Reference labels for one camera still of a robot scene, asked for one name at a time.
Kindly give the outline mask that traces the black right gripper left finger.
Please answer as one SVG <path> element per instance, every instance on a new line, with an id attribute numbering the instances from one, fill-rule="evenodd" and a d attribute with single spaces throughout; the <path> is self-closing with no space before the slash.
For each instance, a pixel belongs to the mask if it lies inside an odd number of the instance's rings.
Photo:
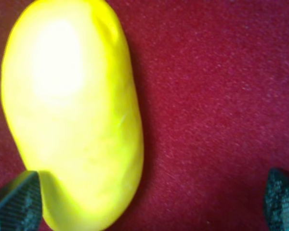
<path id="1" fill-rule="evenodd" d="M 37 231 L 41 220 L 39 174 L 26 170 L 0 188 L 0 231 Z"/>

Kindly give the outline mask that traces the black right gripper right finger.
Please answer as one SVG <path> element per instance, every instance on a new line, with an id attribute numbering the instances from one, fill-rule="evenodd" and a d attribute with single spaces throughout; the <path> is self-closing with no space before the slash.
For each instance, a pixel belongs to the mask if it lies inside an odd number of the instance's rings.
<path id="1" fill-rule="evenodd" d="M 263 213 L 270 231 L 289 231 L 289 171 L 269 170 Z"/>

